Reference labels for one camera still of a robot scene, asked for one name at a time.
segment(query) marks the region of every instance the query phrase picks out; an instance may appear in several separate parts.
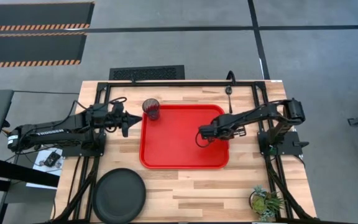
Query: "red tray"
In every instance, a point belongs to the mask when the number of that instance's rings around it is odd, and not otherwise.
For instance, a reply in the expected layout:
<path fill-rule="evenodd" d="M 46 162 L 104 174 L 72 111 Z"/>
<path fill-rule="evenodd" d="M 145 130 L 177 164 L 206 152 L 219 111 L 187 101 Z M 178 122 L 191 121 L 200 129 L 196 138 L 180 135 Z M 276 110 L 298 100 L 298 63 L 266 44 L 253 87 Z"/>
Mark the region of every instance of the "red tray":
<path fill-rule="evenodd" d="M 161 105 L 156 121 L 143 114 L 140 161 L 149 169 L 219 169 L 229 160 L 228 141 L 196 145 L 198 127 L 223 114 L 216 105 Z M 206 145 L 198 135 L 198 143 Z"/>

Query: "black plate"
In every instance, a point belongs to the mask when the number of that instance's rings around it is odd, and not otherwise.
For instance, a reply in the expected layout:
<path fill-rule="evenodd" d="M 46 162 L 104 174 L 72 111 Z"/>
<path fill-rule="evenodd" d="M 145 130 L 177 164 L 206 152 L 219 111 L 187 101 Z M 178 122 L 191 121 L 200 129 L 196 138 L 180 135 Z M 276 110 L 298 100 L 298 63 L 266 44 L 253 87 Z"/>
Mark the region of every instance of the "black plate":
<path fill-rule="evenodd" d="M 92 205 L 105 223 L 129 223 L 142 211 L 146 187 L 133 170 L 119 168 L 104 174 L 96 184 Z"/>

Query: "black mount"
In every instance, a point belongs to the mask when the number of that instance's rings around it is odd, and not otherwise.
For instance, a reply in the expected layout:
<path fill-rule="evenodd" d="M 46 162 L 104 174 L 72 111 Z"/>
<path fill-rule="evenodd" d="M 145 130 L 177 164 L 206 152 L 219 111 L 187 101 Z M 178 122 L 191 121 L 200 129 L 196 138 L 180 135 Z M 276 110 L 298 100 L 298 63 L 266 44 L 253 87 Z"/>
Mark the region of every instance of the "black mount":
<path fill-rule="evenodd" d="M 308 142 L 301 142 L 299 140 L 299 136 L 297 132 L 289 131 L 284 136 L 283 139 L 272 146 L 269 144 L 269 134 L 265 131 L 259 132 L 258 143 L 260 153 L 262 155 L 294 155 L 299 156 L 302 155 L 302 148 L 307 146 Z"/>
<path fill-rule="evenodd" d="M 78 146 L 65 146 L 62 150 L 63 157 L 76 157 L 76 156 L 87 156 L 87 157 L 97 157 L 103 156 L 104 146 L 106 145 L 106 134 L 98 136 L 99 146 L 95 147 L 93 150 L 82 149 L 80 145 Z"/>

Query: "plant pot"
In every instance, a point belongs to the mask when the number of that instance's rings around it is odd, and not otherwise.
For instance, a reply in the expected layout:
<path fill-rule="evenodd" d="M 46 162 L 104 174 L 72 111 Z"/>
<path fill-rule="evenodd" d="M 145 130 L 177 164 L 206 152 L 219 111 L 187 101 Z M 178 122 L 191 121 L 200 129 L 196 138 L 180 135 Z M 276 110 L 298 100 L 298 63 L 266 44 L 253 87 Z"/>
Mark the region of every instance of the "plant pot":
<path fill-rule="evenodd" d="M 249 207 L 252 208 L 252 198 L 254 197 L 254 194 L 255 194 L 255 191 L 253 191 L 250 195 L 249 195 L 249 198 L 248 198 L 248 204 L 249 204 Z"/>

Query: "gray floor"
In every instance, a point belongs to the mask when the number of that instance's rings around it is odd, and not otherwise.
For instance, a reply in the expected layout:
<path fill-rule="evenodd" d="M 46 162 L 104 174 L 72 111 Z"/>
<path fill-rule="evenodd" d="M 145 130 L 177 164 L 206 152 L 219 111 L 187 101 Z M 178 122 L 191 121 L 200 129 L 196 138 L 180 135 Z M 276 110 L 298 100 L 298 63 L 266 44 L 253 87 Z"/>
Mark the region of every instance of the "gray floor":
<path fill-rule="evenodd" d="M 358 1 L 255 0 L 255 8 L 261 26 L 358 25 Z M 247 1 L 97 0 L 91 27 L 218 25 L 251 25 Z M 261 35 L 271 79 L 283 80 L 288 97 L 305 108 L 297 130 L 311 143 L 304 153 L 318 216 L 358 223 L 358 127 L 346 121 L 358 115 L 358 30 Z M 109 68 L 174 64 L 185 65 L 187 79 L 223 78 L 228 70 L 238 79 L 262 78 L 252 31 L 90 34 L 81 65 L 0 68 L 0 88 L 79 91 L 83 80 L 107 79 Z M 16 93 L 8 120 L 17 126 L 60 119 L 75 98 Z M 0 159 L 10 155 L 1 136 Z M 54 193 L 17 184 L 4 223 L 47 220 Z"/>

